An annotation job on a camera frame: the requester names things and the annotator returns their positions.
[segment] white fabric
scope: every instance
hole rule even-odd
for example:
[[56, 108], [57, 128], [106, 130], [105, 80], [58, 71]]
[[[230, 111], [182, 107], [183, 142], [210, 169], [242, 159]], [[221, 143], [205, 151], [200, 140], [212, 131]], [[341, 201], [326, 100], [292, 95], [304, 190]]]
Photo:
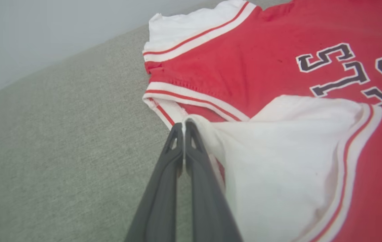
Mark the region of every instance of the white fabric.
[[145, 51], [163, 51], [208, 29], [230, 21], [245, 4], [244, 0], [228, 0], [214, 9], [199, 9], [188, 15], [162, 16], [157, 13], [149, 20], [149, 42]]
[[[198, 115], [185, 121], [197, 125], [225, 167], [226, 198], [244, 240], [290, 242], [310, 241], [339, 206], [346, 216], [358, 155], [381, 117], [379, 107], [344, 99], [283, 95], [248, 122], [210, 123]], [[357, 145], [344, 167], [349, 139]], [[345, 187], [349, 200], [340, 201]]]
[[164, 124], [168, 127], [169, 130], [173, 127], [175, 123], [180, 123], [184, 117], [188, 115], [185, 109], [182, 109], [177, 102], [168, 100], [166, 98], [143, 98], [145, 102], [154, 112], [160, 117]]

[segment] jersey armhole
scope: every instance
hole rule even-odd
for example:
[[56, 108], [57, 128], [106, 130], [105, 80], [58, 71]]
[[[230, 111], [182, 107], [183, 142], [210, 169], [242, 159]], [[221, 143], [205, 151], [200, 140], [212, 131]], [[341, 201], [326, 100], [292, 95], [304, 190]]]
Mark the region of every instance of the jersey armhole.
[[352, 202], [360, 154], [381, 120], [381, 107], [363, 104], [361, 118], [337, 145], [337, 187], [332, 203], [314, 227], [297, 242], [332, 241], [340, 233]]
[[225, 101], [164, 82], [149, 83], [143, 95], [143, 101], [169, 128], [175, 123], [182, 122], [183, 118], [188, 115], [187, 111], [179, 106], [179, 103], [207, 108], [227, 121], [249, 120], [248, 116]]
[[245, 0], [228, 0], [214, 9], [188, 15], [149, 20], [149, 41], [143, 48], [145, 62], [162, 62], [190, 51], [239, 26], [257, 6]]

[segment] gray couch cushion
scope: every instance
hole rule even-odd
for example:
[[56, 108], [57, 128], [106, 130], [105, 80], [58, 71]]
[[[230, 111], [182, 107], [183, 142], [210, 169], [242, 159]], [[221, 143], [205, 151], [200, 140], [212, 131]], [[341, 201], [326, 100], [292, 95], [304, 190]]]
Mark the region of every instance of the gray couch cushion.
[[[168, 134], [141, 100], [146, 40], [142, 26], [0, 91], [0, 242], [124, 238]], [[190, 241], [187, 176], [178, 190]]]

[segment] basketball jersey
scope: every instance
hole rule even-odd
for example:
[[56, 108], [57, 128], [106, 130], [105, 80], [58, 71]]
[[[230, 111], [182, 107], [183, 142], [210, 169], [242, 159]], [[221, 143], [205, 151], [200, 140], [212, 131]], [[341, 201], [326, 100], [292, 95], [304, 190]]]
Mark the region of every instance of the basketball jersey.
[[143, 96], [171, 127], [188, 114], [248, 121], [280, 95], [382, 105], [382, 0], [243, 0], [149, 21]]
[[382, 107], [282, 95], [248, 122], [186, 120], [225, 167], [244, 241], [382, 241]]

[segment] white stripe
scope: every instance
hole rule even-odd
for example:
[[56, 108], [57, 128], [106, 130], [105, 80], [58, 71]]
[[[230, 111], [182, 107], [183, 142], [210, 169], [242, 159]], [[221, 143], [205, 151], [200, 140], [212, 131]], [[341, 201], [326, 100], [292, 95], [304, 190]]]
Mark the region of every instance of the white stripe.
[[154, 101], [150, 101], [148, 98], [144, 98], [143, 101], [149, 106], [150, 109], [152, 109], [160, 117], [161, 121], [163, 121], [164, 124], [168, 127], [168, 130], [171, 130], [173, 126], [163, 115], [163, 113], [159, 109], [157, 109], [156, 103]]
[[[373, 116], [370, 117], [370, 109], [371, 107], [367, 104], [362, 104], [363, 106], [363, 114], [360, 120], [348, 131], [347, 135], [341, 139], [337, 146], [337, 187], [335, 191], [335, 196], [332, 200], [332, 204], [321, 218], [321, 220], [309, 231], [306, 235], [301, 237], [297, 242], [308, 242], [318, 236], [319, 233], [328, 225], [330, 219], [334, 216], [335, 211], [338, 206], [341, 204], [341, 209], [335, 221], [332, 223], [331, 227], [326, 231], [326, 233], [320, 238], [319, 241], [330, 241], [334, 238], [334, 236], [338, 233], [341, 226], [343, 225], [344, 220], [346, 219], [350, 202], [352, 199], [352, 190], [355, 179], [355, 169], [356, 164], [358, 162], [358, 156], [361, 153], [366, 141], [372, 135], [377, 125], [379, 124], [382, 118], [382, 109], [380, 107], [375, 107], [375, 111]], [[346, 177], [346, 186], [344, 191], [343, 201], [341, 201], [341, 193], [343, 189], [343, 178], [345, 175], [345, 167], [344, 167], [344, 153], [346, 150], [346, 144], [348, 140], [360, 129], [367, 120], [371, 118], [369, 124], [355, 137], [354, 141], [352, 141], [349, 152], [347, 155], [346, 169], [348, 175]]]
[[[216, 38], [222, 34], [225, 34], [226, 32], [229, 32], [230, 30], [239, 26], [244, 20], [246, 20], [246, 18], [252, 13], [252, 11], [254, 10], [255, 7], [256, 6], [254, 4], [248, 3], [248, 5], [246, 5], [245, 9], [243, 9], [242, 13], [238, 16], [238, 18], [236, 18], [234, 21], [227, 24], [226, 26], [212, 30], [206, 34], [203, 34], [202, 36], [197, 37], [197, 38], [195, 38], [195, 39], [183, 44], [182, 46], [179, 46], [178, 48], [176, 48], [172, 51], [169, 51], [167, 53], [144, 55], [143, 56], [144, 61], [145, 62], [147, 62], [147, 61], [162, 62], [162, 61], [170, 60], [170, 59], [177, 57], [177, 56], [179, 56], [179, 55], [181, 55], [187, 51], [190, 51], [191, 49], [193, 49], [197, 46], [200, 46], [200, 45], [208, 42], [209, 40], [212, 40], [212, 39], [214, 39], [214, 38]], [[143, 53], [149, 52], [149, 51], [159, 52], [159, 51], [164, 51], [164, 50], [145, 49], [143, 51]]]
[[[236, 109], [235, 107], [228, 104], [227, 102], [222, 101], [218, 98], [212, 97], [210, 95], [206, 95], [206, 94], [196, 92], [196, 91], [191, 90], [191, 89], [187, 89], [185, 87], [179, 87], [179, 86], [175, 86], [175, 85], [164, 83], [164, 82], [151, 82], [151, 83], [149, 83], [147, 90], [163, 90], [163, 91], [175, 93], [177, 95], [182, 95], [182, 96], [186, 96], [186, 97], [196, 98], [199, 100], [204, 100], [204, 101], [207, 101], [209, 103], [213, 103], [214, 105], [220, 107], [221, 109], [231, 113], [232, 115], [234, 115], [235, 117], [237, 117], [241, 121], [249, 121], [249, 117], [247, 115], [240, 112], [240, 110]], [[178, 98], [175, 96], [166, 95], [166, 94], [159, 94], [159, 93], [145, 93], [143, 95], [143, 98], [150, 98], [150, 97], [172, 100], [172, 101], [176, 101], [178, 103], [190, 104], [190, 105], [195, 105], [195, 106], [200, 106], [200, 107], [206, 107], [208, 109], [213, 110], [218, 115], [220, 115], [222, 118], [225, 118], [228, 121], [234, 120], [232, 117], [230, 117], [226, 113], [222, 112], [221, 110], [217, 109], [216, 107], [214, 107], [213, 105], [210, 105], [208, 103], [200, 103], [197, 101], [187, 100], [185, 98]]]
[[225, 0], [213, 9], [203, 8], [170, 17], [157, 13], [149, 20], [149, 41], [143, 49], [171, 49], [191, 37], [232, 21], [245, 3], [245, 0]]
[[372, 107], [368, 106], [368, 109], [370, 108], [373, 108], [373, 116], [370, 117], [371, 118], [370, 122], [355, 137], [355, 139], [351, 142], [349, 146], [349, 151], [347, 154], [348, 175], [346, 177], [346, 187], [345, 187], [342, 208], [336, 220], [329, 228], [329, 230], [321, 237], [320, 239], [321, 242], [332, 241], [332, 239], [334, 239], [334, 237], [340, 231], [348, 215], [349, 207], [352, 201], [355, 172], [356, 172], [356, 166], [358, 164], [359, 155], [361, 154], [361, 151], [366, 145], [366, 142], [372, 136], [373, 132], [376, 130], [376, 128], [380, 124], [380, 121], [382, 120], [382, 108], [378, 106], [372, 106]]
[[182, 122], [183, 118], [188, 115], [185, 109], [182, 109], [175, 101], [159, 98], [154, 98], [154, 101], [156, 101], [164, 109], [174, 123]]

